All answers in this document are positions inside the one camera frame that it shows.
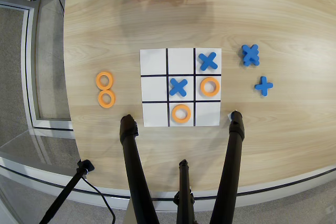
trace blue cross piece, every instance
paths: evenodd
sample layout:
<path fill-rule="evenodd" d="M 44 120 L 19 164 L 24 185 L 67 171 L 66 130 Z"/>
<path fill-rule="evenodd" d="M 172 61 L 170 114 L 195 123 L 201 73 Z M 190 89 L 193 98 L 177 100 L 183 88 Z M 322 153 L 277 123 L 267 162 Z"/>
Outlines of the blue cross piece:
<path fill-rule="evenodd" d="M 259 51 L 258 51 L 258 45 L 254 44 L 251 48 L 248 45 L 242 46 L 243 50 L 243 61 L 244 66 L 248 67 L 253 63 L 254 65 L 258 66 L 260 64 L 259 62 Z"/>
<path fill-rule="evenodd" d="M 170 95 L 175 95 L 178 92 L 183 97 L 187 95 L 187 92 L 185 92 L 185 90 L 183 89 L 183 87 L 188 84 L 188 81 L 186 79 L 182 80 L 181 82 L 178 82 L 174 78 L 172 78 L 170 80 L 170 83 L 173 85 L 172 90 L 169 92 Z"/>
<path fill-rule="evenodd" d="M 216 57 L 215 52 L 209 54 L 208 57 L 206 57 L 204 54 L 200 54 L 198 57 L 203 61 L 203 64 L 201 65 L 202 71 L 205 71 L 208 67 L 212 67 L 213 69 L 218 68 L 218 65 L 214 63 L 214 59 Z"/>
<path fill-rule="evenodd" d="M 273 88 L 273 83 L 267 82 L 266 76 L 262 76 L 260 78 L 260 82 L 261 82 L 261 84 L 255 85 L 255 89 L 256 90 L 261 90 L 261 94 L 266 97 L 267 96 L 267 90 Z"/>

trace orange ring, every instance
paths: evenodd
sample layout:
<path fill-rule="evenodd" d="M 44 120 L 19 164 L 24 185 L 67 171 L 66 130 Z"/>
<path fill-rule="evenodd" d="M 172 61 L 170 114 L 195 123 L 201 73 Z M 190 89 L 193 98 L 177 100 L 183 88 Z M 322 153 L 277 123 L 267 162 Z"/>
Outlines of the orange ring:
<path fill-rule="evenodd" d="M 103 86 L 103 84 L 101 84 L 100 82 L 100 78 L 102 76 L 106 76 L 108 79 L 109 79 L 109 84 L 107 84 L 106 86 Z M 97 84 L 97 87 L 101 90 L 106 90 L 106 89 L 110 89 L 113 85 L 113 76 L 111 73 L 109 72 L 101 72 L 97 75 L 96 77 L 96 84 Z"/>
<path fill-rule="evenodd" d="M 210 82 L 210 81 L 212 81 L 213 83 L 215 83 L 215 85 L 216 85 L 216 88 L 215 88 L 215 90 L 213 91 L 213 92 L 206 92 L 205 91 L 205 84 L 206 83 L 208 83 L 208 82 Z M 203 94 L 205 94 L 207 97 L 213 97 L 213 96 L 215 96 L 215 95 L 217 95 L 218 94 L 218 92 L 219 92 L 219 82 L 215 79 L 215 78 L 213 78 L 213 77 L 207 77 L 207 78 L 205 78 L 202 82 L 201 82 L 201 91 L 202 91 L 202 93 Z"/>
<path fill-rule="evenodd" d="M 187 112 L 187 116 L 183 119 L 178 118 L 176 116 L 177 110 L 185 110 Z M 189 121 L 189 119 L 191 117 L 191 110 L 189 109 L 189 107 L 187 105 L 179 104 L 179 105 L 175 106 L 175 108 L 173 109 L 172 115 L 173 115 L 173 119 L 176 123 L 186 123 L 187 121 Z"/>
<path fill-rule="evenodd" d="M 104 94 L 108 94 L 111 97 L 111 102 L 110 103 L 105 103 L 103 101 L 103 95 Z M 114 103 L 116 102 L 116 96 L 114 95 L 114 93 L 112 92 L 112 90 L 102 90 L 100 91 L 99 95 L 98 95 L 98 102 L 100 104 L 100 106 L 102 106 L 103 108 L 110 108 L 114 105 Z"/>

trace black grid line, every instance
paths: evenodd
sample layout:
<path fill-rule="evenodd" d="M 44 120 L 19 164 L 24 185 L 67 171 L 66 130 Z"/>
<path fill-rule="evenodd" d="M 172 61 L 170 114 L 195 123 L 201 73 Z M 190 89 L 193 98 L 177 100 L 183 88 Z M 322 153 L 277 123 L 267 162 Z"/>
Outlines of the black grid line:
<path fill-rule="evenodd" d="M 169 69 L 168 69 L 168 48 L 166 48 L 166 78 L 167 78 L 167 117 L 168 127 L 170 127 L 170 109 L 169 109 Z"/>
<path fill-rule="evenodd" d="M 196 126 L 196 48 L 194 48 L 194 126 Z"/>
<path fill-rule="evenodd" d="M 198 103 L 198 102 L 221 102 L 220 100 L 191 100 L 191 101 L 143 101 L 142 103 Z"/>
<path fill-rule="evenodd" d="M 166 74 L 143 74 L 141 77 L 166 77 Z M 169 77 L 178 76 L 222 76 L 221 73 L 190 73 L 190 74 L 168 74 Z"/>

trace gray carpet floor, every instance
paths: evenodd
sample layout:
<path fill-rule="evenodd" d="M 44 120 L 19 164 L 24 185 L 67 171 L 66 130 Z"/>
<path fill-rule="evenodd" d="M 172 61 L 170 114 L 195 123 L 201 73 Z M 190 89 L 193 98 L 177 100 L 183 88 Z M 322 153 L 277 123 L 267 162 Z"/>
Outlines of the gray carpet floor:
<path fill-rule="evenodd" d="M 27 130 L 21 86 L 23 12 L 0 8 L 0 146 Z"/>

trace wooden table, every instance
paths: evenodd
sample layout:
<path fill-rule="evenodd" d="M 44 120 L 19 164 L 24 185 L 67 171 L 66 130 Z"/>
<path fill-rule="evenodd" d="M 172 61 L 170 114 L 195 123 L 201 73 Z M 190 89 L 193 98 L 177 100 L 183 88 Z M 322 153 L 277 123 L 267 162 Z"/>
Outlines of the wooden table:
<path fill-rule="evenodd" d="M 258 44 L 260 66 L 242 65 Z M 140 49 L 222 48 L 220 126 L 144 128 Z M 336 163 L 336 0 L 66 0 L 64 58 L 79 154 L 96 186 L 128 189 L 120 119 L 131 114 L 150 190 L 177 191 L 187 159 L 193 190 L 218 188 L 227 114 L 243 115 L 239 185 L 300 175 Z M 98 104 L 96 75 L 114 75 L 116 103 Z M 254 85 L 266 76 L 268 97 Z"/>

